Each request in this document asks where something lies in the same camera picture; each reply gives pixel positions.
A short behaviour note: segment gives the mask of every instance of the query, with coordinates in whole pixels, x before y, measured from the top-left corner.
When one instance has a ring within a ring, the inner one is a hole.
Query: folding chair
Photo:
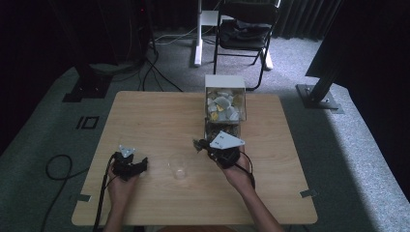
[[[217,38],[214,52],[214,74],[217,73],[218,56],[254,57],[252,65],[263,52],[257,89],[262,81],[265,60],[272,31],[278,21],[278,8],[273,3],[221,1],[218,13]],[[251,54],[219,53],[218,48],[256,52]]]

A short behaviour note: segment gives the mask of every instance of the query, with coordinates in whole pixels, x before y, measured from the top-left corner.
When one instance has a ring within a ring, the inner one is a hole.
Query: black controller
[[[133,154],[124,158],[122,153],[116,152],[114,154],[114,159],[112,172],[115,175],[120,176],[124,181],[147,170],[148,158],[143,159],[142,162],[139,163],[132,163]]]
[[[241,153],[238,147],[228,148],[228,149],[216,149],[212,148],[209,145],[210,143],[205,139],[194,140],[193,146],[195,147],[196,151],[201,151],[205,149],[208,151],[208,157],[219,163],[223,169],[229,168],[238,161]]]

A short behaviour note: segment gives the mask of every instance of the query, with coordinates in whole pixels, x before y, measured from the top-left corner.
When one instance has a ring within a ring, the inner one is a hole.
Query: human hand
[[[239,151],[241,152],[241,155],[236,163],[244,167],[247,170],[247,172],[250,172],[249,160],[246,158],[245,155],[242,154],[245,152],[245,147],[239,147]],[[226,169],[222,168],[221,170],[229,184],[231,184],[231,186],[234,187],[241,194],[244,191],[253,189],[249,175],[246,172],[244,172],[244,170],[241,170],[237,166],[231,166]]]
[[[124,181],[112,172],[111,163],[111,165],[108,168],[108,176],[108,192],[109,199],[111,200],[111,210],[125,210],[130,199],[132,198],[132,193],[135,189],[135,185],[138,181],[139,175],[133,176],[129,178],[127,181]]]

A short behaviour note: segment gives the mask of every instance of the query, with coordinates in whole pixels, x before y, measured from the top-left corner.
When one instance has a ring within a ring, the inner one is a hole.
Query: gray floor
[[[156,67],[185,92],[203,92],[204,76],[212,73],[213,46],[204,43],[202,66],[193,66],[193,40],[159,45]],[[261,87],[254,91],[279,95],[295,141],[307,183],[319,194],[313,198],[319,220],[310,231],[409,231],[410,206],[349,93],[334,85],[331,94],[344,114],[326,109],[306,109],[296,84],[312,85],[317,78],[305,77],[320,43],[299,39],[273,39],[274,69],[265,72]],[[154,61],[152,50],[148,57]],[[258,68],[245,58],[224,58],[218,73],[240,74],[247,85],[256,83]],[[99,69],[114,69],[97,65]],[[104,99],[62,103],[78,76],[68,70],[50,88],[30,120],[0,158],[0,231],[40,231],[47,208],[63,184],[45,175],[47,161],[59,154],[73,159],[73,171],[87,168],[93,158],[115,94],[141,90],[147,72],[114,77]],[[177,91],[157,73],[146,80],[146,91]],[[94,130],[76,128],[82,116],[100,116]],[[57,159],[50,173],[64,176],[68,161]],[[85,174],[70,179],[52,209],[45,231],[91,231],[71,223],[77,195]],[[294,226],[292,231],[304,231]]]

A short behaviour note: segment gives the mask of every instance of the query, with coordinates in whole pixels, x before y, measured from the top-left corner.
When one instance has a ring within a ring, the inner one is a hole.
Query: black cable
[[[155,74],[155,72],[153,72],[153,75],[154,75],[154,79],[157,82],[158,86],[160,86],[161,91],[163,91],[162,86],[161,86],[160,82],[158,81],[157,75]]]
[[[140,68],[142,67],[143,62],[142,60],[138,60],[130,64],[129,66],[123,67],[123,68],[118,68],[116,70],[112,71],[105,71],[105,70],[99,70],[98,68],[92,68],[94,73],[96,74],[101,74],[101,75],[117,75],[117,74],[124,74],[124,73],[134,73],[138,72]]]
[[[147,10],[146,13],[147,13],[147,17],[148,17],[148,26],[149,26],[149,29],[150,29],[150,37],[151,37],[151,41],[153,43],[154,53],[158,53],[156,45],[155,45],[155,40],[154,40],[154,30],[153,30],[153,28],[154,28],[153,24],[154,23],[153,23],[153,19],[152,19],[152,16],[151,16],[151,11],[152,11],[151,1],[148,0],[148,1],[145,2],[145,9]]]
[[[156,55],[154,64],[156,64],[157,61],[158,61],[158,59],[159,59],[159,57],[160,57],[160,55],[158,54],[158,52],[157,52],[156,50],[154,51],[154,53],[155,53],[155,55]],[[149,63],[151,64],[151,67],[148,69],[148,71],[145,73],[144,77],[142,78],[142,91],[145,91],[145,81],[147,80],[148,73],[151,71],[152,68],[154,68],[153,63],[151,63],[150,61],[149,61]]]
[[[102,214],[102,208],[103,208],[103,196],[105,194],[105,189],[108,186],[108,184],[111,182],[109,182],[107,185],[106,183],[106,179],[108,178],[108,169],[109,166],[111,165],[112,160],[114,159],[114,155],[111,156],[111,158],[108,161],[108,164],[106,165],[106,170],[105,170],[105,174],[103,175],[103,179],[102,179],[102,188],[100,190],[100,200],[99,200],[99,208],[97,210],[97,214],[96,214],[96,220],[94,221],[94,227],[93,227],[93,231],[97,232],[98,228],[99,228],[99,224],[100,224],[100,217]]]
[[[140,72],[140,70],[138,70],[136,72],[133,72],[129,76],[123,77],[122,79],[112,79],[111,82],[121,82],[121,81],[124,81],[124,80],[128,80],[128,79],[132,78],[133,76],[139,74],[139,72]]]
[[[240,152],[241,154],[244,154],[244,155],[248,158],[249,163],[250,163],[250,171],[247,171],[244,167],[242,167],[242,166],[239,165],[238,163],[235,163],[234,165],[248,174],[248,176],[249,176],[249,178],[250,178],[250,183],[252,184],[253,188],[255,189],[255,178],[253,177],[253,165],[252,165],[252,161],[250,161],[250,157],[249,157],[246,153],[241,152],[241,151],[239,151],[239,152]]]
[[[141,80],[141,72],[138,73],[137,78],[138,78],[138,86],[136,87],[136,90],[139,91],[142,85],[142,80]]]
[[[162,76],[163,79],[165,79],[168,83],[170,83],[171,85],[173,85],[175,88],[177,88],[180,92],[184,92],[182,89],[180,89],[176,84],[174,84],[172,81],[170,81],[169,79],[167,79],[158,69],[157,67],[155,67],[155,65],[153,63],[151,63],[150,60],[148,60],[148,63],[151,64],[151,66]]]
[[[117,178],[117,177],[119,177],[119,176],[114,176],[114,178],[112,178],[111,180],[109,180],[108,183],[105,185],[105,188],[108,188],[109,184],[110,184],[115,178]]]
[[[49,168],[50,164],[51,164],[55,159],[57,159],[57,158],[66,158],[66,159],[68,159],[69,162],[70,162],[69,170],[68,170],[68,172],[67,172],[67,174],[66,174],[65,177],[53,177],[53,176],[49,173],[49,171],[48,171],[48,168]],[[47,222],[47,220],[48,220],[48,216],[49,216],[49,214],[51,213],[51,210],[52,210],[52,208],[53,208],[55,202],[57,201],[58,197],[60,196],[61,192],[63,191],[63,188],[64,188],[64,186],[66,185],[67,181],[68,181],[69,179],[73,178],[73,177],[76,177],[76,176],[78,176],[78,175],[84,173],[84,172],[87,172],[88,169],[89,169],[89,168],[85,168],[84,170],[79,171],[79,172],[77,172],[77,173],[71,175],[71,174],[72,174],[72,168],[73,168],[73,160],[72,160],[71,157],[69,157],[69,156],[67,156],[67,155],[57,155],[57,156],[54,156],[54,157],[52,157],[51,159],[48,160],[48,162],[47,162],[47,164],[46,164],[46,166],[45,166],[45,174],[47,175],[47,177],[48,177],[49,179],[53,180],[53,181],[63,181],[63,185],[62,185],[62,186],[60,187],[60,189],[58,190],[58,193],[55,195],[54,199],[52,200],[50,206],[49,206],[48,209],[47,209],[47,212],[45,213],[41,231],[44,231],[44,229],[45,229],[45,224],[46,224],[46,222]]]

